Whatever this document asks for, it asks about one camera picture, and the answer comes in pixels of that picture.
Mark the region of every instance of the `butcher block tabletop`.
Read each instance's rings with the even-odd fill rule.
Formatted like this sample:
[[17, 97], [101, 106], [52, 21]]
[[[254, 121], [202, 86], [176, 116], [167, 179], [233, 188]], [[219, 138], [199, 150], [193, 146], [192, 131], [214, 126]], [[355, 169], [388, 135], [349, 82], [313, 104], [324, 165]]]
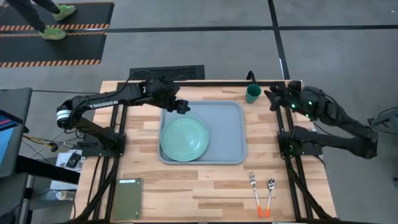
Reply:
[[[226, 80], [201, 80], [200, 82]], [[101, 92], [114, 91], [118, 81], [105, 81]], [[124, 222], [272, 222], [294, 221], [294, 211], [286, 173], [285, 161], [280, 158], [277, 142], [278, 124], [276, 114], [269, 110], [270, 103], [262, 94], [253, 104], [244, 99], [244, 86], [182, 86], [177, 97], [184, 100], [232, 100], [244, 111], [247, 156], [238, 165], [168, 165], [158, 157], [160, 108], [134, 106], [127, 111], [125, 133], [127, 143], [120, 159], [118, 179], [144, 179], [142, 193], [142, 217]], [[112, 107], [95, 111], [94, 122], [109, 126]], [[313, 128], [304, 116], [293, 113], [295, 125]], [[285, 129], [288, 129], [284, 117]], [[86, 207], [91, 180], [97, 157], [86, 158], [76, 192], [76, 215]], [[313, 156], [302, 156], [303, 168], [309, 191], [331, 216], [336, 216], [328, 180], [323, 164]], [[98, 188], [102, 161], [99, 162], [93, 193]], [[257, 180], [259, 201], [265, 213], [268, 198], [267, 183], [275, 179], [272, 191], [271, 217], [261, 218], [249, 171], [254, 171]], [[301, 216], [305, 217], [303, 197], [297, 189]], [[104, 218], [108, 192], [103, 196], [99, 218]]]

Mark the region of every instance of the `green cup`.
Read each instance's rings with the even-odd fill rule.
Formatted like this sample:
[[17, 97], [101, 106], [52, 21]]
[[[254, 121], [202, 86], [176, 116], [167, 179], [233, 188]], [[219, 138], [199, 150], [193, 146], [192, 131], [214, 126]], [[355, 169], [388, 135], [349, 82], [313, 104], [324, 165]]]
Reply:
[[245, 96], [246, 102], [254, 103], [260, 94], [261, 94], [261, 88], [256, 84], [250, 84], [248, 86], [248, 89], [246, 90], [246, 96]]

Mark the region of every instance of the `gray floor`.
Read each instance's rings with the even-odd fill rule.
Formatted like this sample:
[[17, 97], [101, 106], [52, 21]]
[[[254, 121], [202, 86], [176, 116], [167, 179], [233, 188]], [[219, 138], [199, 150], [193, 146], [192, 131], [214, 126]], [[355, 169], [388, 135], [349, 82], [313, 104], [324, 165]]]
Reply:
[[[281, 26], [398, 24], [396, 0], [277, 0], [275, 7]], [[267, 1], [116, 0], [111, 21], [112, 28], [233, 25], [271, 25]], [[283, 31], [281, 35], [291, 78], [323, 89], [352, 117], [365, 123], [396, 106], [398, 30]], [[258, 79], [282, 78], [272, 31], [123, 33], [108, 35], [100, 65], [0, 68], [0, 89], [98, 91], [103, 80], [126, 79], [129, 68], [171, 65], [205, 65], [207, 79], [242, 79], [248, 70]], [[31, 133], [56, 136], [61, 130], [55, 124], [55, 109], [72, 96], [34, 93], [27, 122]], [[57, 139], [70, 137], [61, 134]], [[325, 149], [326, 171], [341, 219], [396, 223], [398, 189], [392, 178], [398, 177], [397, 141], [380, 134], [379, 155], [369, 161]], [[22, 145], [21, 154], [33, 153]], [[48, 149], [41, 154], [56, 155]], [[32, 223], [63, 222], [71, 209], [67, 204], [37, 210]]]

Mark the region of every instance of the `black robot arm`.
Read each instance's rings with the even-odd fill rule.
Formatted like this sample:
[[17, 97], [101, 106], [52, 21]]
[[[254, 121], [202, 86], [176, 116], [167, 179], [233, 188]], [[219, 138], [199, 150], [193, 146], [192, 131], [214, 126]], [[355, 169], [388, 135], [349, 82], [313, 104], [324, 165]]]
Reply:
[[115, 133], [113, 128], [102, 128], [82, 117], [88, 110], [114, 105], [141, 106], [148, 104], [167, 111], [185, 114], [189, 111], [188, 101], [177, 100], [176, 94], [180, 87], [173, 81], [153, 79], [140, 83], [130, 83], [109, 93], [89, 96], [76, 96], [65, 101], [57, 108], [58, 127], [68, 130], [77, 129], [94, 136], [102, 144], [103, 149], [117, 151], [124, 145], [123, 133]]
[[350, 118], [344, 109], [322, 90], [309, 86], [302, 89], [301, 82], [293, 81], [288, 87], [274, 85], [271, 91], [264, 93], [271, 102], [271, 111], [275, 111], [279, 106], [290, 108], [293, 112], [310, 118], [311, 121], [319, 119], [326, 125], [337, 126], [354, 136], [353, 138], [329, 136], [294, 126], [288, 132], [289, 145], [292, 148], [311, 144], [346, 149], [365, 159], [377, 156], [377, 132]]

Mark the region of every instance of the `black floor mat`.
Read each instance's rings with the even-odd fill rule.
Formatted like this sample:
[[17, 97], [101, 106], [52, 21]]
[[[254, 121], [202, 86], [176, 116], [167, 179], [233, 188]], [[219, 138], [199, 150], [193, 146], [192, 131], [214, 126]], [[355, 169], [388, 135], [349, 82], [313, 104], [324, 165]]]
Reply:
[[[130, 75], [139, 70], [149, 71], [157, 78], [165, 77], [167, 80], [204, 80], [204, 65], [187, 65], [187, 66], [171, 66], [171, 67], [150, 67], [150, 68], [130, 68]], [[152, 75], [147, 72], [136, 72], [131, 80], [147, 80]]]
[[0, 67], [96, 65], [105, 40], [105, 32], [69, 33], [63, 40], [44, 40], [39, 34], [3, 34]]
[[[41, 20], [46, 25], [61, 29], [99, 29], [108, 28], [113, 13], [113, 2], [73, 2], [65, 3], [76, 6], [76, 12], [57, 22], [52, 13], [34, 4]], [[0, 7], [0, 31], [32, 30], [33, 28], [10, 5]]]

